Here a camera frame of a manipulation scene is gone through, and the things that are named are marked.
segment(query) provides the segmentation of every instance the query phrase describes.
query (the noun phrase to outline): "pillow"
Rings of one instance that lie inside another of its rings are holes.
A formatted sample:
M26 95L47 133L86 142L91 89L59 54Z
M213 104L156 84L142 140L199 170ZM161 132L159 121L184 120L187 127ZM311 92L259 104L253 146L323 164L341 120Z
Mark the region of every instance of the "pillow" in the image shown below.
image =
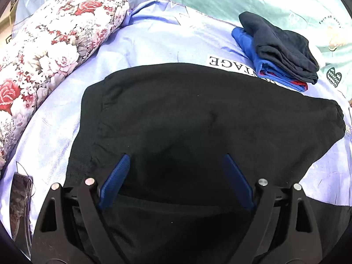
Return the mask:
M0 53L0 169L47 96L122 23L127 0L48 0Z

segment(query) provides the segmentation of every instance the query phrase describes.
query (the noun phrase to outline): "black garment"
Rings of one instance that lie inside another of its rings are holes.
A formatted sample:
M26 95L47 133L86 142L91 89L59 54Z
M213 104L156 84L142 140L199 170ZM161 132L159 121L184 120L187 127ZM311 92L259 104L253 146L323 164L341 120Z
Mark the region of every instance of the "black garment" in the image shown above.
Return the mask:
M319 65L304 36L294 31L283 31L250 12L240 14L239 20L244 30L253 37L259 57L273 62L300 81L316 84Z
M182 63L128 68L85 91L65 185L126 153L130 172L104 217L132 263L225 263L251 218L222 157L251 185L288 187L344 132L335 101L259 78Z

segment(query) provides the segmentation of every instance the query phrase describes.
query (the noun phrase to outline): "cartoon print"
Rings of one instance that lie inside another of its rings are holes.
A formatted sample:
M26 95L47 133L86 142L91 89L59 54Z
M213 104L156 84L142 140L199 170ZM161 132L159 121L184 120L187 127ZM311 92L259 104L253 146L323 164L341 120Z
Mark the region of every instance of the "cartoon print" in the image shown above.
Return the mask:
M327 36L329 39L329 50L335 51L337 47L347 44L344 29L329 26L327 29Z
M342 79L342 74L341 72L335 72L335 68L330 68L326 72L326 77L329 82L336 88Z
M294 26L300 21L300 17L296 15L295 13L290 13L290 16L288 17L288 22L290 23L291 26Z

